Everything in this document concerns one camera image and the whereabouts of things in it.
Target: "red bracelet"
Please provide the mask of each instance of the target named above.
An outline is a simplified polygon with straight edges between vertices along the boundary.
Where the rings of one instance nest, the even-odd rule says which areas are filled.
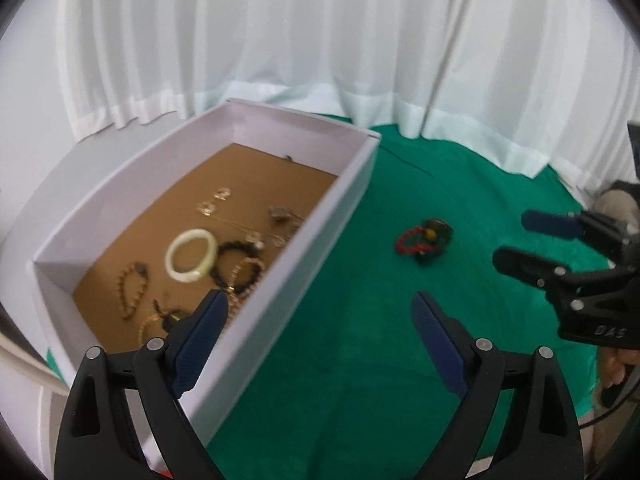
[[[418,254],[418,253],[430,253],[432,251],[441,250],[440,247],[429,244],[412,244],[407,245],[406,242],[409,238],[417,235],[421,236],[424,231],[424,227],[416,226],[412,227],[408,231],[402,233],[402,235],[396,240],[396,252],[398,254]]]

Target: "black string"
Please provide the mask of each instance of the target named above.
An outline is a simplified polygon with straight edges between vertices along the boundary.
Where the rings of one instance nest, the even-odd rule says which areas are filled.
[[[385,146],[380,145],[380,149],[381,150],[385,150],[387,153],[390,153],[391,155],[393,155],[395,158],[397,158],[398,160],[400,160],[401,162],[404,162],[405,164],[411,166],[412,168],[415,168],[418,171],[421,171],[423,173],[426,173],[429,176],[433,176],[431,173],[429,173],[427,170],[425,170],[424,168],[421,168],[420,166],[418,166],[417,164],[414,164],[412,162],[409,162],[408,160],[406,160],[405,158],[402,158],[400,155],[398,155],[395,152],[392,152],[389,148],[386,148]]]
[[[593,426],[594,424],[598,424],[599,422],[602,422],[608,416],[613,415],[620,408],[620,406],[622,406],[625,402],[627,402],[631,398],[631,396],[638,389],[638,386],[640,386],[640,379],[638,379],[638,381],[636,382],[636,385],[633,388],[631,388],[626,393],[626,395],[624,397],[622,397],[622,400],[620,400],[620,402],[617,403],[613,408],[611,408],[608,412],[605,412],[602,415],[597,416],[593,420],[590,420],[589,422],[585,422],[584,424],[581,424],[580,426],[578,426],[578,429],[579,430],[583,430],[584,428],[589,428],[590,426]]]

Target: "green fabric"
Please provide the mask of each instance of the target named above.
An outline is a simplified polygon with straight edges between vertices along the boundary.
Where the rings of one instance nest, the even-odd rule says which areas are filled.
[[[58,368],[58,364],[56,360],[53,358],[53,354],[51,350],[47,348],[47,366],[60,378],[62,382],[65,380],[62,378],[62,374],[60,373],[60,369]]]
[[[374,129],[383,139],[366,195],[207,448],[229,480],[410,478],[458,405],[410,322],[410,300],[421,289],[471,335],[503,350],[550,346],[578,414],[590,407],[594,347],[559,339],[543,293],[501,276],[491,263],[493,251],[509,244],[577,270],[606,267],[580,242],[521,227],[528,208],[579,209],[556,174],[547,168],[530,180],[452,142],[407,140],[394,126]],[[393,244],[430,217],[449,222],[454,240],[421,267]],[[509,400],[504,392],[481,456],[495,449]]]

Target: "white curtain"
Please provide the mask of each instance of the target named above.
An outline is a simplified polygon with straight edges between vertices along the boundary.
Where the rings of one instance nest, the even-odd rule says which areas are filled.
[[[60,0],[77,140],[229,97],[398,123],[592,191],[634,180],[640,54],[606,0]]]

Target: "white box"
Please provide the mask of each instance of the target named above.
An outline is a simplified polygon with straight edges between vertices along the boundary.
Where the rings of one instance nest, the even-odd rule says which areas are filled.
[[[295,311],[369,183],[380,136],[340,121],[233,100],[184,123],[126,160],[68,213],[28,263],[38,319],[68,384],[98,344],[72,293],[109,245],[169,187],[229,144],[242,144],[338,178],[280,253],[217,342],[196,387],[180,403],[208,442]],[[141,438],[148,428],[132,406]],[[159,461],[152,439],[143,448]]]

